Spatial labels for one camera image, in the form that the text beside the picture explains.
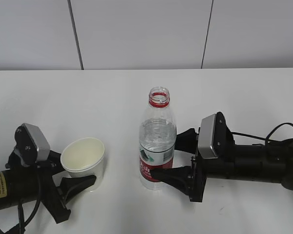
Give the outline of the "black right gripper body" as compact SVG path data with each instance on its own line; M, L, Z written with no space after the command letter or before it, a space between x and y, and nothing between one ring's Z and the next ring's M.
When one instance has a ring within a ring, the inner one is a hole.
M198 150L198 136L196 136L194 146L195 154L191 157L191 171L188 175L188 196L190 202L202 202L207 177L203 168L203 158Z

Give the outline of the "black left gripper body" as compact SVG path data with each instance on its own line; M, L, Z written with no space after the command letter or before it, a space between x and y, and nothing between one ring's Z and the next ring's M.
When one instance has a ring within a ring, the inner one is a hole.
M6 169L8 208L16 206L19 199L26 203L39 198L57 224L69 219L71 211L66 208L53 180L53 175L60 172L52 171L48 158L34 166L23 167L19 157L12 152L8 158Z

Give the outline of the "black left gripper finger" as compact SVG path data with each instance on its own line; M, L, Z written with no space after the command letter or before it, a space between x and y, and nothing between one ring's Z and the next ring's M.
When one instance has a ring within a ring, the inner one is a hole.
M75 178L62 178L60 183L60 195L64 202L69 202L76 195L94 185L96 181L95 175L88 175Z
M53 172L63 172L64 168L61 164L61 154L50 151L48 156L48 161L50 162L51 169Z

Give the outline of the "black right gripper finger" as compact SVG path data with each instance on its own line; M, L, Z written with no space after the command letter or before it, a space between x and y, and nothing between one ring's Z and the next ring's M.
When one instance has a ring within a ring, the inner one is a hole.
M195 154L198 144L198 134L194 128L190 128L176 136L174 149L190 154Z
M156 168L150 170L150 174L153 179L168 184L185 195L189 195L188 176L190 175L190 172L190 166L170 169Z

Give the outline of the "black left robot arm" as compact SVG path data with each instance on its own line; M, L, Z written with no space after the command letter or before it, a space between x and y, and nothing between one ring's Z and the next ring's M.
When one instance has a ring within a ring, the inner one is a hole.
M53 176L64 171L61 155L50 151L46 161L29 167L21 166L19 157L12 153L7 169L0 171L0 210L16 206L19 201L40 201L56 223L69 219L71 211L66 204L77 194L94 185L95 175L67 178L56 185Z

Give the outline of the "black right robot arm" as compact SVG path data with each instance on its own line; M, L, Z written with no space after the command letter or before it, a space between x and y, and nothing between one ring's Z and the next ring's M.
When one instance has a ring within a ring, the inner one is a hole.
M278 183L293 191L293 138L268 144L237 145L227 130L217 144L221 155L204 159L198 149L200 134L193 128L177 135L175 149L193 154L191 165L152 169L151 177L202 202L208 178Z

